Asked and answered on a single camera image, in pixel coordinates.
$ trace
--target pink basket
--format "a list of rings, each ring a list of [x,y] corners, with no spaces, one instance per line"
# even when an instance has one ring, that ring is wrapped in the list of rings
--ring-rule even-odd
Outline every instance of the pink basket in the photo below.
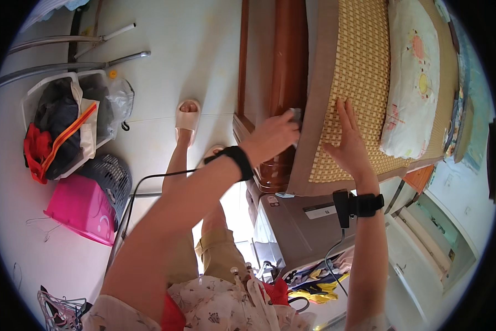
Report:
[[[116,211],[99,184],[72,174],[62,178],[44,214],[79,235],[112,246]]]

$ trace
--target black wrist strap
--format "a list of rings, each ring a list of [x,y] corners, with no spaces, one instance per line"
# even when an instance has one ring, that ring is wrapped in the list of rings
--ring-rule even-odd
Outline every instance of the black wrist strap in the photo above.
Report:
[[[349,195],[349,215],[351,217],[371,217],[384,207],[384,197],[379,194]]]
[[[253,177],[253,170],[251,169],[251,164],[250,161],[248,160],[248,157],[246,156],[246,153],[244,153],[244,150],[238,146],[230,146],[222,149],[220,152],[217,154],[206,157],[204,159],[204,163],[210,163],[217,157],[221,155],[226,155],[235,161],[237,163],[237,166],[240,169],[240,173],[242,174],[242,178],[240,179],[239,182],[244,182],[248,181]]]

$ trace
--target pillowcase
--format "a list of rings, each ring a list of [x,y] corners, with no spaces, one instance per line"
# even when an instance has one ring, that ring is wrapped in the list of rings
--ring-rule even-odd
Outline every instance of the pillowcase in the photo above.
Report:
[[[391,73],[380,150],[418,159],[430,142],[437,108],[439,39],[417,0],[390,0],[388,17]]]

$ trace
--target slipper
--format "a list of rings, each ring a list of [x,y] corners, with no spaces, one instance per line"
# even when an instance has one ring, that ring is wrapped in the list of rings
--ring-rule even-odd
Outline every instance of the slipper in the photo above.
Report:
[[[224,146],[222,146],[222,145],[215,145],[215,146],[213,146],[212,148],[208,149],[208,151],[207,151],[207,152],[205,152],[204,157],[202,157],[202,160],[200,160],[200,163],[198,163],[198,167],[197,167],[197,169],[200,169],[200,168],[202,168],[202,167],[204,167],[204,166],[205,166],[204,160],[205,160],[206,158],[208,158],[208,157],[210,157],[210,156],[215,155],[215,154],[213,153],[213,151],[214,151],[214,150],[216,150],[216,149],[220,149],[220,150],[222,150],[222,149],[224,149],[224,148],[225,148],[225,147],[224,147]]]
[[[185,103],[191,101],[197,106],[197,111],[195,112],[183,112],[180,107]],[[178,104],[176,107],[176,141],[178,142],[179,129],[191,130],[191,141],[189,142],[189,147],[193,145],[194,137],[197,135],[198,122],[200,121],[200,113],[202,109],[200,107],[200,102],[195,99],[186,99]]]

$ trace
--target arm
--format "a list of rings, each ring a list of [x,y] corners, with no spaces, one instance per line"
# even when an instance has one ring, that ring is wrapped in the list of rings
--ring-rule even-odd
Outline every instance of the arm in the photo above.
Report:
[[[240,144],[252,167],[274,157],[299,137],[292,113],[266,120]],[[221,156],[163,195],[125,240],[108,270],[101,294],[112,295],[160,323],[166,289],[165,252],[172,238],[191,230],[241,177]]]
[[[369,162],[368,152],[354,118],[351,101],[338,99],[336,108],[342,124],[342,142],[324,149],[334,161],[355,179],[357,194],[380,194],[377,176]],[[372,217],[358,218],[352,275],[347,302],[346,329],[384,312],[388,279],[388,242],[384,216],[380,210]]]

